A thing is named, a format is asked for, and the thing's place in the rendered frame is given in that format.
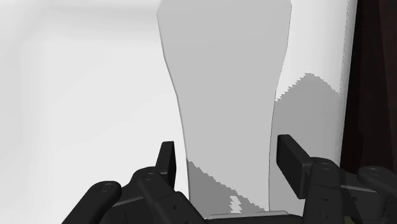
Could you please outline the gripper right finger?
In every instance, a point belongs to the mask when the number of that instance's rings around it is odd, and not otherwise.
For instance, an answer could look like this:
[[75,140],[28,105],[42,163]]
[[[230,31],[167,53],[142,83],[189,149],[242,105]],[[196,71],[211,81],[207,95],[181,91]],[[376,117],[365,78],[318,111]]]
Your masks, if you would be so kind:
[[384,167],[361,167],[356,174],[333,161],[310,157],[288,134],[277,138],[277,166],[299,199],[293,224],[397,224],[397,174]]

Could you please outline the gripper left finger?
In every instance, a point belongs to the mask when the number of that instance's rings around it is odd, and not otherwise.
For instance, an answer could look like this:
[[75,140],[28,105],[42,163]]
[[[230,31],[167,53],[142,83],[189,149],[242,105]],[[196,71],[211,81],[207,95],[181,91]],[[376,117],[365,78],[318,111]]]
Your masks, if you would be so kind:
[[154,167],[139,169],[124,187],[116,181],[92,185],[62,224],[207,224],[174,190],[175,180],[174,142],[165,141]]

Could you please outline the dark brown cabinet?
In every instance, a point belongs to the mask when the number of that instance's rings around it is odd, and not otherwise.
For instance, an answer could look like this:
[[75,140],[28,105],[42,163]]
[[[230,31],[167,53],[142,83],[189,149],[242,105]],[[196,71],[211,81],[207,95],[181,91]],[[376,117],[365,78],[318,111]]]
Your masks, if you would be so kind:
[[397,0],[358,0],[340,166],[397,173]]

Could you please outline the white rounded furniture piece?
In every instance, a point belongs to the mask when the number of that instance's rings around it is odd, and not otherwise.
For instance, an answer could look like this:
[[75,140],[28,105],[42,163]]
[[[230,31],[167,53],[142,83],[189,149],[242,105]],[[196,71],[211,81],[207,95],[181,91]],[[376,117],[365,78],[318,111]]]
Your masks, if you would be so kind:
[[276,164],[289,134],[340,162],[358,0],[162,0],[191,203],[204,217],[301,215]]

